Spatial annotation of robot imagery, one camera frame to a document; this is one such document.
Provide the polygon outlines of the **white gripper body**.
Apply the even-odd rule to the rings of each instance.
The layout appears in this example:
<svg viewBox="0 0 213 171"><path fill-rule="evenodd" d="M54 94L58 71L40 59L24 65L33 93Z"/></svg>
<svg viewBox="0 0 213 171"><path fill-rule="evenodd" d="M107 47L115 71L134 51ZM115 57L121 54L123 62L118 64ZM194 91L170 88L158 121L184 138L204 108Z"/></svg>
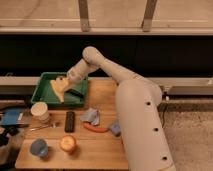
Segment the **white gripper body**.
<svg viewBox="0 0 213 171"><path fill-rule="evenodd" d="M72 87L74 87L77 83L81 82L83 80L83 77L77 72L75 68L71 68L67 72L67 85L65 90L69 90Z"/></svg>

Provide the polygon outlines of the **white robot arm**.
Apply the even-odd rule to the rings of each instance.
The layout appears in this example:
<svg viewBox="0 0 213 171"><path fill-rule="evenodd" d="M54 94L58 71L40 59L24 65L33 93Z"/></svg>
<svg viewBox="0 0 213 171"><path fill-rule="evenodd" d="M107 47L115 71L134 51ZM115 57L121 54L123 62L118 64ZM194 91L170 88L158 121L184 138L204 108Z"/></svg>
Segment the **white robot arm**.
<svg viewBox="0 0 213 171"><path fill-rule="evenodd" d="M102 69L116 83L115 106L131 171L176 171L157 106L162 91L154 82L86 47L83 58L67 72L69 84Z"/></svg>

